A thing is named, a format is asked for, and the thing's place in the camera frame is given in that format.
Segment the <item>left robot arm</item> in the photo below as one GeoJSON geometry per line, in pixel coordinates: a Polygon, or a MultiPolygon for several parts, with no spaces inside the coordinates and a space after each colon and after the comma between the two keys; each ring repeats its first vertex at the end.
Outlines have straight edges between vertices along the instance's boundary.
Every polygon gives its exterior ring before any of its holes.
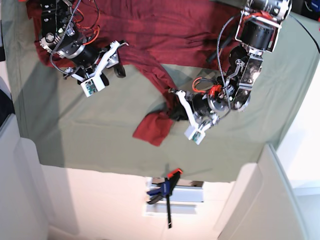
{"type": "Polygon", "coordinates": [[[199,145],[206,131],[231,111],[244,111],[253,85],[261,73],[263,53],[273,52],[282,22],[292,8],[290,0],[248,0],[239,23],[224,42],[217,40],[216,79],[196,78],[192,92],[169,89],[178,98],[174,118],[189,122],[184,135],[199,145]]]}

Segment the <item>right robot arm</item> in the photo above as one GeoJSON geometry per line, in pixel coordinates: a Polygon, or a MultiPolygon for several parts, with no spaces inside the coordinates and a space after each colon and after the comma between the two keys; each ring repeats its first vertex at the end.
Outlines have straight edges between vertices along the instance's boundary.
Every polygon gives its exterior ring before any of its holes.
{"type": "Polygon", "coordinates": [[[73,62],[73,67],[61,69],[60,72],[64,78],[76,79],[86,97],[100,92],[110,84],[103,73],[104,69],[113,68],[118,78],[126,77],[119,55],[119,49],[128,45],[126,41],[115,40],[106,47],[97,48],[74,21],[79,1],[42,0],[40,3],[42,37],[39,44],[49,53],[49,61],[54,68],[57,67],[53,60],[55,54],[73,62]]]}

